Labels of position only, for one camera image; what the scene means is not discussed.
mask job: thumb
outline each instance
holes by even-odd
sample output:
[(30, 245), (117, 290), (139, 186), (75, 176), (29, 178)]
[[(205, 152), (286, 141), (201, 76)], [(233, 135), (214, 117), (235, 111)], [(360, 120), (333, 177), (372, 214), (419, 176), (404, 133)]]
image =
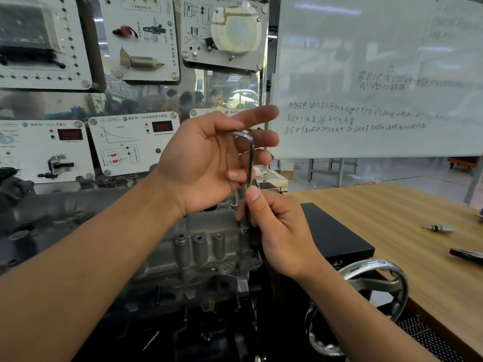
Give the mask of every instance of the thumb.
[(255, 185), (249, 186), (246, 190), (245, 198), (246, 204), (250, 209), (250, 214), (257, 220), (260, 230), (262, 232), (274, 230), (274, 226), (277, 226), (279, 221), (271, 211), (260, 189)]

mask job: red digital display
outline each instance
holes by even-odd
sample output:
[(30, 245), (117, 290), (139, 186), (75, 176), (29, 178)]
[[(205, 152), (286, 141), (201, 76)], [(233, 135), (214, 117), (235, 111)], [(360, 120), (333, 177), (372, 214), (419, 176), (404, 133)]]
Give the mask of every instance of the red digital display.
[(153, 122), (153, 132), (171, 132), (173, 123), (171, 121)]
[(67, 128), (57, 129), (61, 141), (82, 140), (82, 129)]

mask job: metal handwheel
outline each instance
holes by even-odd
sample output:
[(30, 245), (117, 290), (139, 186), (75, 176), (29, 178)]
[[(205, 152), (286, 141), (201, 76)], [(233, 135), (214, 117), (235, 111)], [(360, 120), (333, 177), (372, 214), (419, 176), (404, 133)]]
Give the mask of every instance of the metal handwheel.
[[(355, 278), (363, 273), (375, 270), (389, 271), (394, 277), (394, 280), (375, 280), (362, 277)], [(341, 268), (339, 273), (341, 273), (344, 279), (347, 280), (357, 291), (371, 290), (390, 293), (394, 299), (389, 305), (389, 313), (386, 316), (395, 322), (401, 315), (404, 306), (406, 305), (406, 301), (408, 300), (409, 292), (406, 275), (397, 265), (381, 259), (367, 259), (349, 264), (348, 266)], [(335, 346), (333, 344), (325, 345), (321, 341), (316, 340), (315, 335), (312, 333), (312, 321), (317, 312), (317, 306), (311, 301), (309, 304), (309, 310), (305, 316), (305, 333), (309, 338), (310, 344), (322, 355), (330, 357), (344, 356), (341, 346)]]

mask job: white panel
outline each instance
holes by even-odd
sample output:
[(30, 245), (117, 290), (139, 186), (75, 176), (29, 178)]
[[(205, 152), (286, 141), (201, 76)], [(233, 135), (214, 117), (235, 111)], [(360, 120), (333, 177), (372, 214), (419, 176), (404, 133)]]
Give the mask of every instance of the white panel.
[[(54, 179), (38, 177), (49, 172), (48, 160), (58, 155), (65, 155), (61, 163), (74, 163), (74, 166)], [(81, 121), (0, 121), (2, 166), (18, 169), (17, 177), (35, 183), (73, 182), (76, 176), (94, 177), (86, 127)]]
[(281, 0), (277, 158), (483, 153), (483, 5)]
[[(246, 0), (181, 0), (183, 12), (181, 15), (180, 43), (182, 57), (185, 61), (209, 65), (241, 68), (257, 71), (263, 67), (265, 41), (269, 18), (268, 4), (261, 4)], [(237, 20), (238, 33), (227, 31), (219, 26), (216, 35), (212, 34), (212, 16), (223, 15), (223, 8), (249, 8), (257, 16)], [(205, 39), (213, 37), (219, 45), (218, 50), (208, 51)], [(237, 42), (242, 43), (249, 38), (254, 39), (253, 49), (244, 54), (229, 52)]]
[[(54, 11), (54, 27), (60, 47), (60, 52), (55, 52), (56, 60), (64, 64), (65, 68), (62, 69), (54, 64), (33, 62), (9, 62), (7, 66), (0, 64), (0, 88), (88, 90), (92, 85), (92, 77), (75, 0), (39, 1), (49, 5)], [(2, 5), (5, 3), (0, 0), (0, 9)], [(0, 30), (11, 32), (8, 26), (5, 28), (2, 25), (2, 19), (10, 22), (1, 16)], [(27, 23), (27, 21), (18, 20), (17, 23)], [(31, 28), (31, 38), (36, 37), (32, 25), (26, 25), (24, 28), (25, 30)], [(0, 33), (0, 44), (7, 38), (9, 38), (7, 34), (2, 36)]]
[[(174, 26), (173, 0), (99, 0), (106, 29), (109, 60), (114, 75), (123, 80), (178, 81), (178, 45)], [(134, 33), (113, 34), (123, 25)], [(120, 65), (121, 48), (133, 57), (154, 58), (164, 63), (158, 68), (126, 68)]]
[(180, 126), (176, 112), (89, 119), (102, 172), (116, 176), (148, 171)]
[[(200, 115), (208, 114), (214, 111), (220, 111), (224, 115), (227, 115), (229, 117), (234, 116), (235, 114), (238, 114), (240, 112), (243, 112), (244, 110), (249, 110), (247, 109), (230, 109), (230, 108), (223, 108), (223, 109), (191, 109), (189, 115), (190, 117), (199, 117)], [(252, 129), (264, 129), (265, 128), (265, 123), (257, 124), (251, 127)]]

